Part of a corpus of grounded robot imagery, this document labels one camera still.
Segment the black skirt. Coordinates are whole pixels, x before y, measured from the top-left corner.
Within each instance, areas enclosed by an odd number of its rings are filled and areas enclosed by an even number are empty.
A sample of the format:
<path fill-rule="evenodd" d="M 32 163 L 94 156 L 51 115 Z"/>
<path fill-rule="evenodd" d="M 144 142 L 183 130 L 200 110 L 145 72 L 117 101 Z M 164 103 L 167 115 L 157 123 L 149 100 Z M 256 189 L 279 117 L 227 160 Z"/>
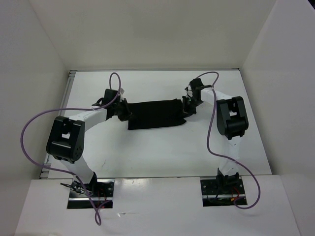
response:
<path fill-rule="evenodd" d="M 182 101 L 180 99 L 130 103 L 132 117 L 128 130 L 154 129 L 183 125 Z"/>

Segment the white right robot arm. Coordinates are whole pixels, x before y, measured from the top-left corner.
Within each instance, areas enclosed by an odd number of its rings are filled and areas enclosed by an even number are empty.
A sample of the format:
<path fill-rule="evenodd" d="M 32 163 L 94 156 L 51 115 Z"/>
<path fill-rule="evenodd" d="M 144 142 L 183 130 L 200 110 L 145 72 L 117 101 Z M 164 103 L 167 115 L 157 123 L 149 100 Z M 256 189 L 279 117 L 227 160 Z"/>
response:
<path fill-rule="evenodd" d="M 183 96 L 183 108 L 186 116 L 196 114 L 196 107 L 203 102 L 214 106 L 207 134 L 207 149 L 210 154 L 222 159 L 217 171 L 216 188 L 221 193 L 227 193 L 239 181 L 239 146 L 249 127 L 244 100 L 240 96 L 232 97 L 205 86 L 185 88 L 185 91 L 187 94 Z M 224 136 L 224 154 L 214 153 L 210 149 L 214 120 L 218 132 Z"/>

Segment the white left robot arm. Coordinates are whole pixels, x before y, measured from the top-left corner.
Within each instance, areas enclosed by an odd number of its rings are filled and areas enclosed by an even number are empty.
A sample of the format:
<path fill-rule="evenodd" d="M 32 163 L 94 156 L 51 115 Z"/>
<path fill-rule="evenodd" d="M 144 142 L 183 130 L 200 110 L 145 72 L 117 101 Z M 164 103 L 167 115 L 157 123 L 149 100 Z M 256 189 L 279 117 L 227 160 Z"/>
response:
<path fill-rule="evenodd" d="M 47 152 L 66 167 L 89 197 L 97 193 L 99 185 L 96 173 L 83 157 L 85 132 L 113 116 L 121 121 L 132 116 L 126 99 L 118 99 L 106 108 L 94 106 L 70 117 L 56 117 L 47 142 Z"/>

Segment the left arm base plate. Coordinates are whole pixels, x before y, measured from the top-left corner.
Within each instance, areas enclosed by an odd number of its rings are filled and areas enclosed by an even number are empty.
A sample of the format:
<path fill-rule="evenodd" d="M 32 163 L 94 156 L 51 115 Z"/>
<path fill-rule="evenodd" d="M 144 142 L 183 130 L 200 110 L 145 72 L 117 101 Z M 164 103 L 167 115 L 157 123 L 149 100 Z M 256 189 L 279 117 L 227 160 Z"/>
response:
<path fill-rule="evenodd" d="M 73 181 L 72 184 L 61 185 L 70 189 L 67 209 L 90 209 L 93 208 L 89 198 L 86 195 L 80 183 Z M 87 187 L 88 193 L 96 208 L 105 209 L 113 208 L 113 195 L 114 195 L 114 181 L 104 180 L 97 182 L 97 190 L 92 192 Z"/>

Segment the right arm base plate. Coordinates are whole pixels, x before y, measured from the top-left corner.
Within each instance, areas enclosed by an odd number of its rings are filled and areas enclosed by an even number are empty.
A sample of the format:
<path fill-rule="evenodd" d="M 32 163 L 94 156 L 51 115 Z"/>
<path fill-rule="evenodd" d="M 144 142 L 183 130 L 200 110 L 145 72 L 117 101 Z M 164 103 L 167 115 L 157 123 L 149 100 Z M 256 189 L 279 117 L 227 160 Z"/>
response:
<path fill-rule="evenodd" d="M 202 178 L 200 180 L 202 202 L 204 207 L 247 205 L 243 181 L 238 175 L 231 177 Z"/>

